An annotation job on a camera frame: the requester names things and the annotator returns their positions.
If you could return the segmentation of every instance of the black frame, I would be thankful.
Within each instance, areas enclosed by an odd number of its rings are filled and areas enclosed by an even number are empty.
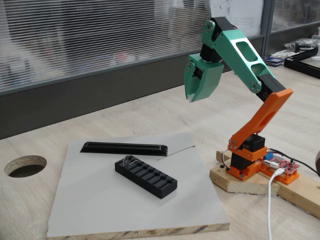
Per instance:
[[[298,71],[311,77],[320,79],[320,68],[301,62],[318,54],[318,48],[298,53],[294,56],[287,57],[284,60],[284,66],[288,69]]]

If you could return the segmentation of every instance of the white cable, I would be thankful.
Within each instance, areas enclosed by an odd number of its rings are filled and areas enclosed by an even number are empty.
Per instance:
[[[273,181],[273,179],[280,175],[283,174],[285,171],[284,168],[278,168],[277,170],[275,170],[275,172],[273,173],[272,177],[269,180],[269,184],[268,184],[268,207],[267,207],[267,213],[266,213],[266,224],[267,224],[267,230],[268,230],[268,239],[272,240],[272,236],[271,236],[271,227],[270,227],[270,202],[271,202],[271,183]]]
[[[228,151],[228,149],[225,150],[225,151],[222,153],[222,163],[223,163],[223,165],[225,165],[225,167],[226,167],[227,169],[231,169],[231,167],[230,167],[230,166],[227,166],[226,163],[225,163],[225,152],[226,152],[226,151]]]

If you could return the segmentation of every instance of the window blinds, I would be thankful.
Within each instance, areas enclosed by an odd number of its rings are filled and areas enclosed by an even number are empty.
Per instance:
[[[0,92],[199,50],[211,15],[253,22],[248,0],[230,2],[0,0]]]
[[[320,22],[319,0],[275,0],[272,32]]]

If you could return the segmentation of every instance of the wire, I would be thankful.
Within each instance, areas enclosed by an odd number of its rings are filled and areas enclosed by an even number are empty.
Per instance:
[[[271,205],[271,183],[274,180],[274,178],[280,174],[283,174],[285,171],[284,168],[278,168],[272,175],[272,177],[269,180],[268,184],[268,206],[267,206],[267,213],[266,213],[266,225],[267,225],[267,231],[268,231],[268,239],[272,240],[271,236],[271,226],[270,226],[270,205]]]
[[[295,161],[295,162],[298,162],[298,163],[301,163],[301,164],[305,165],[305,166],[308,167],[310,170],[312,170],[313,172],[315,172],[316,174],[318,174],[318,176],[320,177],[320,173],[317,172],[317,170],[315,170],[314,168],[312,168],[312,167],[309,166],[308,164],[304,163],[303,161],[300,161],[300,160],[297,160],[297,159],[295,159],[295,158],[293,158],[293,157],[290,157],[290,156],[284,154],[283,152],[281,152],[281,151],[279,151],[279,150],[276,150],[276,149],[273,149],[273,148],[268,148],[268,150],[270,150],[272,153],[280,154],[280,155],[282,155],[282,156],[290,159],[290,160],[291,160],[291,163],[293,163],[293,162]]]
[[[225,163],[225,152],[226,152],[226,151],[228,151],[228,149],[225,150],[225,151],[222,153],[222,163],[223,163],[223,165],[224,165],[227,169],[231,169],[231,167],[227,166],[226,163]]]

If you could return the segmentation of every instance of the wooden table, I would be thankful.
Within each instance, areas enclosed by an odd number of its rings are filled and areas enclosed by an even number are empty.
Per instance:
[[[320,151],[320,80],[283,67],[271,70],[294,94],[261,135],[266,137],[268,147],[314,166]],[[71,141],[189,132],[209,175],[210,168],[218,163],[216,151],[227,147],[230,136],[261,104],[233,72],[227,72],[211,97],[192,104],[185,99],[184,87],[180,86],[0,140],[0,240],[46,239],[51,207]],[[6,165],[26,155],[46,158],[47,166],[30,177],[8,177],[4,172]],[[306,167],[301,167],[300,173],[319,180],[320,186],[319,177]],[[230,217],[229,231],[164,238],[267,239],[266,196],[227,193],[217,186],[215,189]],[[314,194],[320,194],[320,189],[315,189]],[[273,197],[271,229],[274,240],[316,240],[320,237],[320,220],[280,197]]]

